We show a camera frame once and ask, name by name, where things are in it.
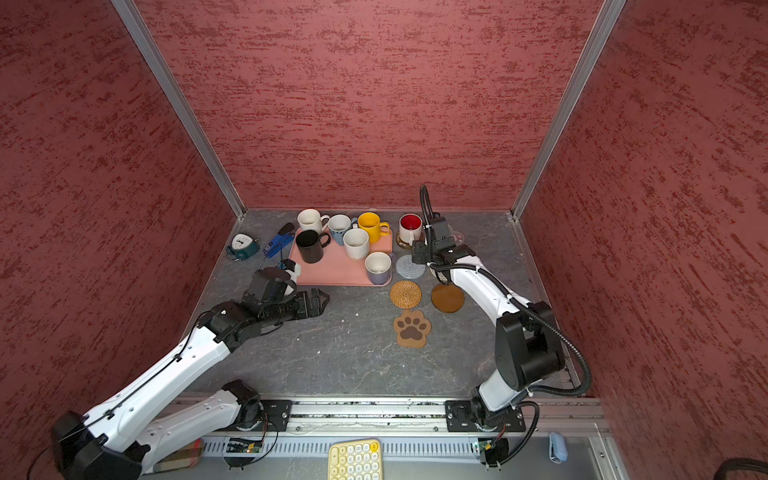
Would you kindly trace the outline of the lavender mug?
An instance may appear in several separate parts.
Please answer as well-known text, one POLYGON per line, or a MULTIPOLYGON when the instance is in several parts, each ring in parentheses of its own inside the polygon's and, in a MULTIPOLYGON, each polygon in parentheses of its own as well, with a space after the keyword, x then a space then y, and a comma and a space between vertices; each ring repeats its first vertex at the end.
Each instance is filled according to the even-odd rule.
POLYGON ((382 286, 392 278, 392 254, 387 252, 370 253, 364 262, 368 280, 372 285, 382 286))

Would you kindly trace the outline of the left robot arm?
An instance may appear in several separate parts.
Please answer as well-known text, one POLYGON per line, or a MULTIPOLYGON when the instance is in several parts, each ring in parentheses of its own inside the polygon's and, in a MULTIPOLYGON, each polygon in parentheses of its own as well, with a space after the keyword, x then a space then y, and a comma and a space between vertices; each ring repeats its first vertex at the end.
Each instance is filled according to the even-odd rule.
POLYGON ((260 394, 240 380, 174 414, 162 411, 193 381, 251 339, 285 323, 321 316, 329 301, 297 286, 300 268, 254 273, 240 301, 203 312, 190 332, 124 389, 85 414, 69 411, 52 429, 52 454, 66 479, 137 479, 158 461, 225 427, 267 433, 273 424, 260 394))

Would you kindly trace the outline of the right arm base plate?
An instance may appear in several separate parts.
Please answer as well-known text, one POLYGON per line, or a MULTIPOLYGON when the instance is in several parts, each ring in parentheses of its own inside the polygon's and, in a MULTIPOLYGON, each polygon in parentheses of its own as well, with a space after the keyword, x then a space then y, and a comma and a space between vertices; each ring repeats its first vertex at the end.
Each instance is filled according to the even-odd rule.
POLYGON ((511 407, 492 412, 479 398, 448 400, 444 406, 449 432, 522 433, 526 430, 521 411, 511 407))

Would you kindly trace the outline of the dark brown cork coaster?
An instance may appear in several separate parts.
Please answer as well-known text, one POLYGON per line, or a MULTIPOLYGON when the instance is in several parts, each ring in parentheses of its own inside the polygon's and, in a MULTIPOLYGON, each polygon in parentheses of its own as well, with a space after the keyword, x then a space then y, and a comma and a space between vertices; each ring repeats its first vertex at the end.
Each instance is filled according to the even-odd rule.
POLYGON ((413 246, 412 246, 411 244, 409 244, 409 243, 407 243, 407 242, 403 241, 403 240, 400 238, 400 236, 399 236, 398 234, 396 234, 396 235, 394 236, 394 240, 395 240, 395 242, 397 243, 397 245, 398 245, 398 246, 399 246, 401 249, 405 249, 405 250, 412 250, 412 249, 413 249, 413 246))

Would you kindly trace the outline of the large round wooden coaster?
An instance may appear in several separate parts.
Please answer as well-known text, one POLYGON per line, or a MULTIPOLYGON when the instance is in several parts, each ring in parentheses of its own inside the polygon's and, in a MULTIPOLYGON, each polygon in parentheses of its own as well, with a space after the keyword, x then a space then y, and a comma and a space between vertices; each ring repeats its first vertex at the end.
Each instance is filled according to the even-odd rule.
POLYGON ((436 285, 431 291, 433 306, 443 313, 456 313, 465 303, 464 292, 455 285, 436 285))

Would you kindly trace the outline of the woven rattan coaster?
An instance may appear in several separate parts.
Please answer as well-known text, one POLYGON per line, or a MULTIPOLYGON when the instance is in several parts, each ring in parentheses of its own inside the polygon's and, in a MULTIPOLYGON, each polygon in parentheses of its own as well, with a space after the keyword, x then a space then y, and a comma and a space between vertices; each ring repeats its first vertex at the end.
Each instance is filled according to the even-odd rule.
POLYGON ((410 280, 398 281, 390 289, 390 300, 403 310, 412 310, 422 300, 422 290, 419 285, 410 280))

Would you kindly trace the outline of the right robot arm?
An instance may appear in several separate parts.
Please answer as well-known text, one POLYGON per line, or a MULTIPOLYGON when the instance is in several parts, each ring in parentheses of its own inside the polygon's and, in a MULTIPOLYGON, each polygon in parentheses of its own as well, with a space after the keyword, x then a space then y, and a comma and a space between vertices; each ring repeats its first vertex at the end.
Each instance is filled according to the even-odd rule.
POLYGON ((496 369, 471 400, 470 418, 476 425, 498 425, 506 411, 535 393, 580 397, 590 390, 593 375, 586 357, 557 328, 550 306, 532 303, 507 287, 471 248, 456 244, 443 217, 425 215, 423 238, 413 243, 412 260, 428 266, 441 283, 468 294, 493 321, 496 369), (543 380, 565 368, 565 350, 582 370, 580 384, 544 385, 543 380))

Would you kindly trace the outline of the pink flower coaster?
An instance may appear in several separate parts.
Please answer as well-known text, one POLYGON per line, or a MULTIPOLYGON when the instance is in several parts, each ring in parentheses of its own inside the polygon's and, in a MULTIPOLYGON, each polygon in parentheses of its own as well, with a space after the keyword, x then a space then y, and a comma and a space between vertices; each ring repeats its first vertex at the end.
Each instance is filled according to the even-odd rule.
POLYGON ((461 246, 465 243, 465 237, 461 232, 456 230, 451 230, 451 236, 453 237, 454 243, 457 246, 461 246))

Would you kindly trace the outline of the white mug red inside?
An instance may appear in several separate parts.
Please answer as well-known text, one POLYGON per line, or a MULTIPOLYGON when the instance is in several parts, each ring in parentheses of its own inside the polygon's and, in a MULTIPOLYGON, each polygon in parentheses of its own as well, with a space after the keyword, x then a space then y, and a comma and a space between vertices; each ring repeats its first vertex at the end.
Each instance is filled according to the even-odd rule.
POLYGON ((398 239, 402 244, 411 247, 415 241, 422 237, 422 234, 423 221, 419 215, 408 213, 400 218, 398 239))

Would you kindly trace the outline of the grey blue woven coaster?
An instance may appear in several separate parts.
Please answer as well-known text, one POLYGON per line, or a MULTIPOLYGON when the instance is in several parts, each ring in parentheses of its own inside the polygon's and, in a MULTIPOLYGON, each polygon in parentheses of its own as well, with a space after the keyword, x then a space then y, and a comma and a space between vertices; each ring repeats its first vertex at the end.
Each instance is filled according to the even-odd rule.
POLYGON ((403 255, 397 259, 395 270, 403 279, 416 280, 424 275, 426 266, 414 263, 410 255, 403 255))

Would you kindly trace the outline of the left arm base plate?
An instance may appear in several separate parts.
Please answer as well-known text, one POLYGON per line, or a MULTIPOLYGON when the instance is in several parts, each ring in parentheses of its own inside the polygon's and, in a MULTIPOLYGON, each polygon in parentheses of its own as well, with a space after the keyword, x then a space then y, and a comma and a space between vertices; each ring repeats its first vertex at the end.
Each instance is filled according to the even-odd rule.
POLYGON ((293 402, 283 399, 261 400, 261 423, 259 429, 271 428, 284 433, 291 418, 293 402))

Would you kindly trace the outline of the brown paw print coaster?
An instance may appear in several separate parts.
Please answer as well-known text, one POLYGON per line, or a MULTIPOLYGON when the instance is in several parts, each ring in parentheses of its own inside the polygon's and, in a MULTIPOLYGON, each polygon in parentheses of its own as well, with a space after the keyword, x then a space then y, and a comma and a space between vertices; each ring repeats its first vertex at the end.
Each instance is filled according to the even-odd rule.
POLYGON ((420 310, 404 310, 393 320, 397 343, 405 348, 421 349, 427 344, 432 324, 420 310))

